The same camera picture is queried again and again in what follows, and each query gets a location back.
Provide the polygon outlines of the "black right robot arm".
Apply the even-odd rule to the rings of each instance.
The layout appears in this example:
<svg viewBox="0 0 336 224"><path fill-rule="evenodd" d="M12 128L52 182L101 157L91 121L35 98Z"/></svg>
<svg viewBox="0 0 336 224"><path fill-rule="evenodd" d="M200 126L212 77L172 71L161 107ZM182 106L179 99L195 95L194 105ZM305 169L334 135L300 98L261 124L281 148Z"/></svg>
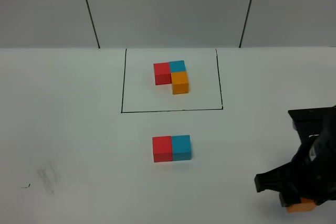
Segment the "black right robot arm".
<svg viewBox="0 0 336 224"><path fill-rule="evenodd" d="M335 200L335 107L288 113L301 144L290 162L255 176L257 192L277 191L282 207Z"/></svg>

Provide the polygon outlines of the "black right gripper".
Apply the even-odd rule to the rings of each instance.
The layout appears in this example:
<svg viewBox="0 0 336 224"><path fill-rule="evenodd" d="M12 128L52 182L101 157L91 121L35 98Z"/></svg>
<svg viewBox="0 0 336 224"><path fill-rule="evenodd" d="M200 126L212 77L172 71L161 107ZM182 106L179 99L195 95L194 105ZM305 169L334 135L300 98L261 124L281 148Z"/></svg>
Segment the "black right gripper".
<svg viewBox="0 0 336 224"><path fill-rule="evenodd" d="M277 191L282 207L301 203L316 205L335 200L335 144L312 140L301 144L291 160L254 178L257 192Z"/></svg>

